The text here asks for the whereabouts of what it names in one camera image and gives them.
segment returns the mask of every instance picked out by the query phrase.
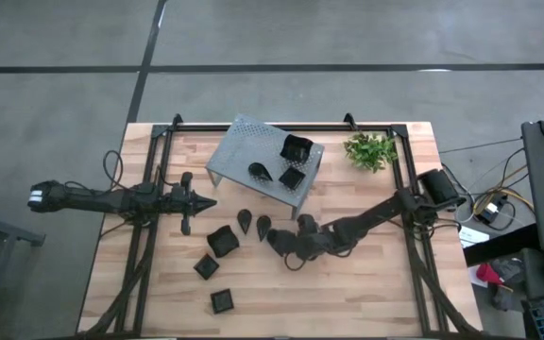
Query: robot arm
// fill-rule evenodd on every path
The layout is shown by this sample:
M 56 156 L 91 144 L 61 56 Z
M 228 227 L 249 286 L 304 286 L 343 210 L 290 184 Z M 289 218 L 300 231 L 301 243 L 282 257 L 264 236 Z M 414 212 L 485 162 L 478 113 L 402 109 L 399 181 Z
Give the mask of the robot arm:
M 311 261 L 325 252 L 338 255 L 351 250 L 369 230 L 402 213 L 410 213 L 418 224 L 432 225 L 437 212 L 465 201 L 444 171 L 422 174 L 418 184 L 424 189 L 423 195 L 416 194 L 418 188 L 398 189 L 392 197 L 358 216 L 342 217 L 320 227 L 310 215 L 303 214 L 297 219 L 297 235 L 274 230 L 270 244 L 281 256 L 295 252 L 301 260 Z
M 191 173 L 184 173 L 180 183 L 173 183 L 171 192 L 160 195 L 154 183 L 144 182 L 130 188 L 108 191 L 68 187 L 48 180 L 30 188 L 28 207 L 36 213 L 76 209 L 99 213 L 116 213 L 128 223 L 145 225 L 159 213 L 182 213 L 181 231 L 190 234 L 189 216 L 214 206 L 215 200 L 191 191 Z

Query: table leg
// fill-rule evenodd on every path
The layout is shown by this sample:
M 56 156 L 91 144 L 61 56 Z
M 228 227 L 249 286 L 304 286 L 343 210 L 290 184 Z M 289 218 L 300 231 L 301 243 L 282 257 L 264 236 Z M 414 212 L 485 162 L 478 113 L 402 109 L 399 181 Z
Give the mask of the table leg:
M 303 202 L 305 201 L 305 198 L 297 205 L 296 207 L 293 207 L 291 210 L 291 219 L 295 220 L 298 218 L 299 211 L 301 211 L 301 206 L 303 205 Z
M 222 177 L 215 174 L 213 171 L 207 169 L 207 174 L 209 175 L 209 179 L 212 181 L 213 186 L 217 188 L 217 185 L 219 185 L 219 182 L 222 181 Z

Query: black square block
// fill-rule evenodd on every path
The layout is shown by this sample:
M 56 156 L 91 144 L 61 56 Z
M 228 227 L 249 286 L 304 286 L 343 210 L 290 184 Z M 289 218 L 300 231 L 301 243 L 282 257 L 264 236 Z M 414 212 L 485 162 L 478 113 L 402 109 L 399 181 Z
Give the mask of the black square block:
M 205 280 L 208 280 L 217 268 L 219 268 L 219 264 L 209 254 L 205 254 L 194 267 L 196 273 Z
M 224 226 L 214 233 L 207 235 L 207 243 L 213 249 L 216 258 L 226 256 L 226 254 L 239 246 L 238 239 L 230 226 Z
M 295 190 L 305 177 L 301 171 L 291 166 L 280 176 L 279 181 L 286 185 L 287 188 Z
M 213 293 L 212 306 L 213 312 L 215 314 L 234 309 L 234 303 L 232 303 L 232 294 L 230 293 L 230 289 L 224 289 L 223 291 Z

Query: red object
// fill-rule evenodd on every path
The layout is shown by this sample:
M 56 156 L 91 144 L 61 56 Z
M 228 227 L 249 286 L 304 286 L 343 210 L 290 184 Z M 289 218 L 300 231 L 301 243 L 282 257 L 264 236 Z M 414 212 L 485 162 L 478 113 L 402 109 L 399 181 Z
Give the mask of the red object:
M 476 271 L 476 276 L 482 281 L 502 284 L 501 277 L 488 263 L 480 264 L 480 267 Z

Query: green plant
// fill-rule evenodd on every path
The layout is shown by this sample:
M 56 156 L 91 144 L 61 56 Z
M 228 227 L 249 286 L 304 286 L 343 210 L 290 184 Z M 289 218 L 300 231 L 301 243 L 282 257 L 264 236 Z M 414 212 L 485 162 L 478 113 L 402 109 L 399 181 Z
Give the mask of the green plant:
M 393 146 L 393 138 L 379 138 L 376 134 L 368 135 L 362 132 L 344 142 L 346 157 L 351 159 L 356 167 L 373 170 L 373 173 L 383 170 L 384 164 L 398 158 Z

